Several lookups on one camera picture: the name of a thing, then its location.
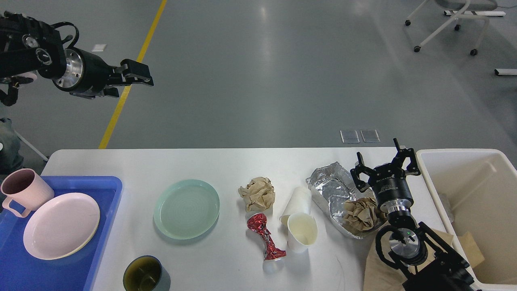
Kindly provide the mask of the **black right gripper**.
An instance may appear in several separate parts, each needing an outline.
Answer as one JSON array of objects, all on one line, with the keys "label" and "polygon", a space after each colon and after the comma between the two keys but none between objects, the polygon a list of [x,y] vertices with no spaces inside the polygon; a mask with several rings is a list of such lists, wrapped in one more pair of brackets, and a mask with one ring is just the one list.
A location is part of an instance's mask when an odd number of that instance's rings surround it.
[{"label": "black right gripper", "polygon": [[[414,204],[406,176],[421,175],[413,148],[401,148],[397,138],[393,138],[397,154],[390,163],[375,167],[374,169],[364,164],[363,156],[357,152],[357,164],[350,170],[355,187],[360,193],[372,188],[377,208],[381,212],[393,212],[409,210]],[[361,175],[368,176],[368,180],[361,179]]]}]

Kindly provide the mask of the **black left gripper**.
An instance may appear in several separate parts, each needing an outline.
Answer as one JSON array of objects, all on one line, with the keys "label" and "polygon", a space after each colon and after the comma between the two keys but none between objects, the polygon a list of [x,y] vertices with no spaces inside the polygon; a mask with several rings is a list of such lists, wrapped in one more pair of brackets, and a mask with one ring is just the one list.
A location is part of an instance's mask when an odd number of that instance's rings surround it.
[{"label": "black left gripper", "polygon": [[[131,59],[124,59],[118,67],[105,63],[103,59],[79,48],[66,48],[66,69],[61,77],[53,78],[54,85],[71,95],[94,99],[95,97],[119,98],[118,87],[142,84],[154,86],[148,65]],[[136,78],[113,84],[110,78]]]}]

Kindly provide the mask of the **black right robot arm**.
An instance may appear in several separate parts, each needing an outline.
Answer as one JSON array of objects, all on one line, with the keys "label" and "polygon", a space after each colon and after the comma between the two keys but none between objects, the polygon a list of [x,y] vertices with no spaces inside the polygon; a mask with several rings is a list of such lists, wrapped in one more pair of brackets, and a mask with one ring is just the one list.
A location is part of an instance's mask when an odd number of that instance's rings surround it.
[{"label": "black right robot arm", "polygon": [[388,221],[376,234],[377,256],[404,274],[406,291],[471,291],[473,277],[467,271],[467,260],[428,225],[413,218],[407,177],[419,176],[421,171],[415,151],[393,141],[397,154],[391,162],[369,168],[358,152],[358,162],[350,171],[360,192],[373,190],[376,209]]}]

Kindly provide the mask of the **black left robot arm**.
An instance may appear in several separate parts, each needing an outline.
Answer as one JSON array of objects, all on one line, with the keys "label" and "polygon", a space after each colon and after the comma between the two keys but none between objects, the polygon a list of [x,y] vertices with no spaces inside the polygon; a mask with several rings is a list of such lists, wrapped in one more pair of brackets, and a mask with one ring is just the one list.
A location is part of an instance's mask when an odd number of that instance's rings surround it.
[{"label": "black left robot arm", "polygon": [[93,53],[76,48],[79,30],[61,38],[59,28],[72,26],[70,22],[52,25],[6,11],[0,21],[0,77],[7,85],[1,92],[1,103],[14,105],[19,88],[41,77],[50,79],[61,91],[94,99],[118,98],[119,86],[144,84],[153,86],[149,67],[138,61],[124,59],[119,66],[111,66]]}]

